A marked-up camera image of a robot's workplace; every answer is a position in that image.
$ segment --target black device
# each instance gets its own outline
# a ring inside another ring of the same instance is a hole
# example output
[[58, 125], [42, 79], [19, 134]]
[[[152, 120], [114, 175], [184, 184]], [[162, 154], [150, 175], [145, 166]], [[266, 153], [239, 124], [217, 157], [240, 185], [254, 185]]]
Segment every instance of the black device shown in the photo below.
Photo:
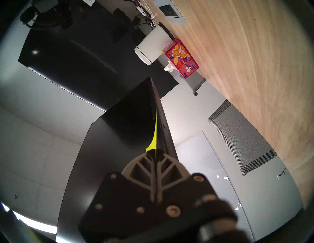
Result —
[[[69, 8], [70, 0], [33, 0], [31, 6], [20, 16], [23, 24], [31, 29], [44, 30], [62, 26], [66, 29], [72, 25], [72, 17]], [[40, 21], [34, 20], [38, 15]]]
[[[132, 112], [138, 125], [128, 115]], [[127, 143], [133, 143], [137, 148], [136, 144], [144, 139], [141, 132], [152, 142], [122, 172], [113, 171], [103, 178], [78, 227], [87, 243], [249, 242], [245, 233], [236, 229], [234, 211], [219, 200], [207, 178], [200, 173], [190, 175], [178, 161], [157, 89], [150, 78], [104, 116], [107, 118], [103, 120], [115, 124], [116, 135], [126, 147], [131, 149]], [[123, 117], [129, 117], [131, 123], [128, 119], [120, 120]], [[138, 138], [131, 141], [131, 136]], [[126, 152], [121, 147], [118, 153]]]

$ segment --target glossy black tabletop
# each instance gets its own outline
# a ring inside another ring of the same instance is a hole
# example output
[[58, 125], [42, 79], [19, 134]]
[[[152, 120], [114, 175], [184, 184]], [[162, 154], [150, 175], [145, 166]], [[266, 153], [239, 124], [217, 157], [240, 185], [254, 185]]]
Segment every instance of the glossy black tabletop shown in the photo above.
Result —
[[113, 15], [97, 1], [90, 7], [82, 0], [71, 0], [70, 10], [69, 28], [30, 30], [20, 63], [104, 111], [148, 76], [160, 97], [178, 84], [158, 60], [149, 66], [136, 55], [145, 35], [123, 12]]

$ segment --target tissue box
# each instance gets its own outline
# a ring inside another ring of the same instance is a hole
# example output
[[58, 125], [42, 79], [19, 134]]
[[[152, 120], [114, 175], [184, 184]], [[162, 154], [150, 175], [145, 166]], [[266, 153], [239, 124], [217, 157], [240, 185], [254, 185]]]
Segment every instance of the tissue box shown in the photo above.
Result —
[[173, 40], [167, 45], [163, 52], [184, 78], [189, 77], [198, 69], [197, 63], [194, 61], [183, 43], [178, 39]]

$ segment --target screw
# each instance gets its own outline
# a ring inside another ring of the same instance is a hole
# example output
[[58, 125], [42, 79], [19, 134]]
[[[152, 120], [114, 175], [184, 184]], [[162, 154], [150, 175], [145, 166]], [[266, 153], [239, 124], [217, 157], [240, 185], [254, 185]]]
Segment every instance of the screw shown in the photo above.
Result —
[[144, 209], [143, 207], [138, 207], [138, 208], [136, 209], [136, 211], [137, 211], [139, 214], [145, 213], [145, 209]]
[[181, 214], [180, 208], [176, 205], [169, 205], [166, 208], [166, 212], [172, 218], [178, 217]]
[[96, 204], [95, 209], [102, 210], [102, 204], [100, 204], [100, 203]]
[[194, 176], [194, 180], [197, 181], [197, 182], [203, 182], [204, 178], [201, 177], [201, 176]]

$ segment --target wooden table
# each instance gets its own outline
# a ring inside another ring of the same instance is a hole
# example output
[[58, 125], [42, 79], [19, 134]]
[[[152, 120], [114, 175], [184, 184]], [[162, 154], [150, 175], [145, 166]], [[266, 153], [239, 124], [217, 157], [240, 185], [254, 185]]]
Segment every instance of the wooden table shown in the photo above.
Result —
[[293, 6], [289, 0], [172, 0], [188, 23], [182, 25], [168, 22], [153, 0], [146, 2], [157, 14], [155, 20], [183, 41], [199, 73], [274, 148], [308, 205], [314, 191], [310, 5], [298, 1]]

